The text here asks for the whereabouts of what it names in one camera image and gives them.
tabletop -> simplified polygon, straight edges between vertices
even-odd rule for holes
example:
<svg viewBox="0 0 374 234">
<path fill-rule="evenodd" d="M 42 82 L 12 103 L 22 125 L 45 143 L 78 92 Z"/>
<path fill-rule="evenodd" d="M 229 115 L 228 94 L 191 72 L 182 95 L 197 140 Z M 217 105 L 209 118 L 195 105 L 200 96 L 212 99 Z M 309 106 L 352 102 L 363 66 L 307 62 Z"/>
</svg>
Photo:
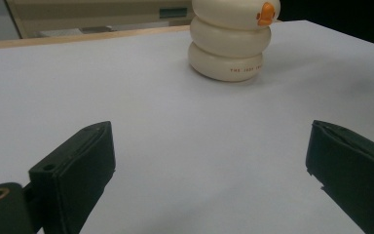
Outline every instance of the tabletop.
<svg viewBox="0 0 374 234">
<path fill-rule="evenodd" d="M 271 28 L 261 72 L 240 83 L 197 73 L 185 28 L 4 46 L 0 183 L 26 185 L 109 120 L 117 172 L 82 233 L 362 233 L 305 158 L 314 120 L 374 141 L 374 44 L 308 21 Z"/>
</svg>

